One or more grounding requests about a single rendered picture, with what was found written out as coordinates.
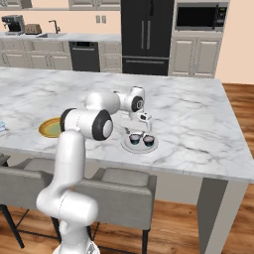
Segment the beige drawer cupboard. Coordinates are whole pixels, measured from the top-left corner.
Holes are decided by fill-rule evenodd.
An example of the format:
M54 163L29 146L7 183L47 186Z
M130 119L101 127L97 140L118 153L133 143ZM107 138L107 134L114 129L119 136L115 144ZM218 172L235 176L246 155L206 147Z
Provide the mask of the beige drawer cupboard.
M122 52L119 42L100 42L99 60L101 72L122 72Z

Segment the yellow plate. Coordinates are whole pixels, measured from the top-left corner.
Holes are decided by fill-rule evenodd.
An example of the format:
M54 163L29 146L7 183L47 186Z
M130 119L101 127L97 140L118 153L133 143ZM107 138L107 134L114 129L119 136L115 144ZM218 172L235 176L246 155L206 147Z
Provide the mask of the yellow plate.
M39 133L47 138L57 138L61 132L61 119L59 117L48 119L39 127Z

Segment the black fridge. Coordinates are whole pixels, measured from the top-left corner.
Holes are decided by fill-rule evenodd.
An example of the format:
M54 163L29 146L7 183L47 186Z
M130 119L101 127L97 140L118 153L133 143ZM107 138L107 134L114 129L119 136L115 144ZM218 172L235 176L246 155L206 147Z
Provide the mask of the black fridge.
M122 72L167 75L174 0L121 0Z

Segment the sink basin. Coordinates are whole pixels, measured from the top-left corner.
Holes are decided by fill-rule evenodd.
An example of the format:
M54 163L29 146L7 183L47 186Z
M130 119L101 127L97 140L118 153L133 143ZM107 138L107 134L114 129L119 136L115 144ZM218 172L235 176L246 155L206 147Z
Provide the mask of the sink basin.
M36 38L53 38L53 39L56 39L56 38L59 38L59 37L62 37L66 35L66 33L45 33L45 34L40 34L38 35Z

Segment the grey upholstered stool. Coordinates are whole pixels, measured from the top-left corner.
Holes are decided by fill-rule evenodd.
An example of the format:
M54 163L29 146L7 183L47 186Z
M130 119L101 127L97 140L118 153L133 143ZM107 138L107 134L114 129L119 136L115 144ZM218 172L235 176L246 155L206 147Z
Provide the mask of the grey upholstered stool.
M156 186L157 177L145 172L100 168L74 189L97 201L97 222L141 229L142 254L147 254Z
M0 210L21 248L24 243L8 210L9 206L36 209L39 192L52 180L52 160L26 159L17 166L9 167L9 156L0 154Z

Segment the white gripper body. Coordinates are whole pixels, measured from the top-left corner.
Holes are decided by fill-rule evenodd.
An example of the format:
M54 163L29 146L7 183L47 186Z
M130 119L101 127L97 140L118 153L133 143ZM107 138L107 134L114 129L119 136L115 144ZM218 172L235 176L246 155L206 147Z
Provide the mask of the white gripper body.
M152 116L147 113L127 113L121 116L121 126L137 131L150 132L152 129Z

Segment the silver toaster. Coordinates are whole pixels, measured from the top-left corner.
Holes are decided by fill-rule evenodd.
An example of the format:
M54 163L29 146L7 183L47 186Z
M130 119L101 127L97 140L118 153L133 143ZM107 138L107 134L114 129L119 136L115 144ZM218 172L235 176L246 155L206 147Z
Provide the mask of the silver toaster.
M26 35L39 35L41 32L42 32L42 29L39 24L27 24L25 26Z

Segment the beige wall cupboards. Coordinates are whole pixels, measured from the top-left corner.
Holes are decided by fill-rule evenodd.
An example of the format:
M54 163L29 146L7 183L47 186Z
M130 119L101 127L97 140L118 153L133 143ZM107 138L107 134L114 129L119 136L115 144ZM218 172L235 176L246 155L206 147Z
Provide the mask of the beige wall cupboards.
M0 0L0 11L119 11L120 0Z

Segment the dark tap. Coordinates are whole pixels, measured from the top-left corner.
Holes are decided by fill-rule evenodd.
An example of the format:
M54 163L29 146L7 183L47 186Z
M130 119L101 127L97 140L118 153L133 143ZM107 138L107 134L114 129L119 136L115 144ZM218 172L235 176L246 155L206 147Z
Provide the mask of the dark tap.
M61 31L61 28L58 26L56 20L50 20L49 23L53 23L55 25L56 34L58 34Z

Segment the white plate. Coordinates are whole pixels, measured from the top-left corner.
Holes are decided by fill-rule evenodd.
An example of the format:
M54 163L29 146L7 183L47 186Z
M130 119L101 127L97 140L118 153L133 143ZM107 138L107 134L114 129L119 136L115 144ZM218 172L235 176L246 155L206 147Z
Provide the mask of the white plate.
M130 139L129 139L129 136L131 134L125 134L121 140L121 146L128 152L130 153L134 153L134 154L148 154L148 153L151 153L153 151L155 151L157 148L158 148L158 145L159 145L159 141L156 137L155 138L155 142L154 142L154 145L152 147L147 147L145 144L144 144L144 141L143 141L143 138L146 136L146 135L149 135L148 133L145 133L144 136L141 136L141 139L140 139L140 142L137 144L137 145L132 145L131 142L130 142Z

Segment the black coffee machine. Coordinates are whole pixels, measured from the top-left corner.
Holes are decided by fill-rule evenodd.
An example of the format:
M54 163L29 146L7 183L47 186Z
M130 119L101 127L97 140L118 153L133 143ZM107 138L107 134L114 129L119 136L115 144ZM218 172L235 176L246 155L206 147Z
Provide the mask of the black coffee machine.
M22 15L7 15L1 17L4 26L8 27L6 35L20 36L25 33L25 23Z

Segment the beige base cupboards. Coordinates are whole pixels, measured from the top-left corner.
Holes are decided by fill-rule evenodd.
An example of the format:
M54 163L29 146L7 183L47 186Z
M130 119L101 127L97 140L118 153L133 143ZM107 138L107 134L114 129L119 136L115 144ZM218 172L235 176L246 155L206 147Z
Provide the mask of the beige base cupboards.
M71 70L68 42L0 39L0 65Z

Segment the black microwave oven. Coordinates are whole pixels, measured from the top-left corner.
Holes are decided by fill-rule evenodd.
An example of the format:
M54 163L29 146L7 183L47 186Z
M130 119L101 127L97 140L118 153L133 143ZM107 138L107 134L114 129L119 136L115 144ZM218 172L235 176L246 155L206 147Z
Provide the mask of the black microwave oven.
M176 29L178 31L222 32L228 4L224 2L179 3Z

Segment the black dishwasher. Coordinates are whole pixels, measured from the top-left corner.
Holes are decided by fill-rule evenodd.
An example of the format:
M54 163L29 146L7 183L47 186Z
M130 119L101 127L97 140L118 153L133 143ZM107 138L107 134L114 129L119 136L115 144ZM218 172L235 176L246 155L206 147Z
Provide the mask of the black dishwasher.
M69 41L68 44L73 70L100 72L97 42Z

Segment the dark blue yogurt container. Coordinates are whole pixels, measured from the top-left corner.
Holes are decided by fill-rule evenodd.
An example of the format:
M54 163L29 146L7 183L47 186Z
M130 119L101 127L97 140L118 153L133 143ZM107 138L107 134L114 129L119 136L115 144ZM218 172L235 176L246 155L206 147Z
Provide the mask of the dark blue yogurt container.
M132 145L137 145L140 142L141 135L140 134L131 134L129 136L130 142Z
M152 147L154 145L154 142L155 142L155 138L151 135L146 135L144 138L143 138L143 141L144 141L144 144L147 146L147 147Z

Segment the beige tall cupboard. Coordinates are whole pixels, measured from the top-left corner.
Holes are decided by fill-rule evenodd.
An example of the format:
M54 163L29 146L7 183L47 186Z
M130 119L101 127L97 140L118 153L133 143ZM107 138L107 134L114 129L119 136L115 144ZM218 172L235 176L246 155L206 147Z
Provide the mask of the beige tall cupboard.
M214 78L230 0L176 0L172 26L169 75ZM177 27L179 7L214 4L223 9L221 27L198 30Z

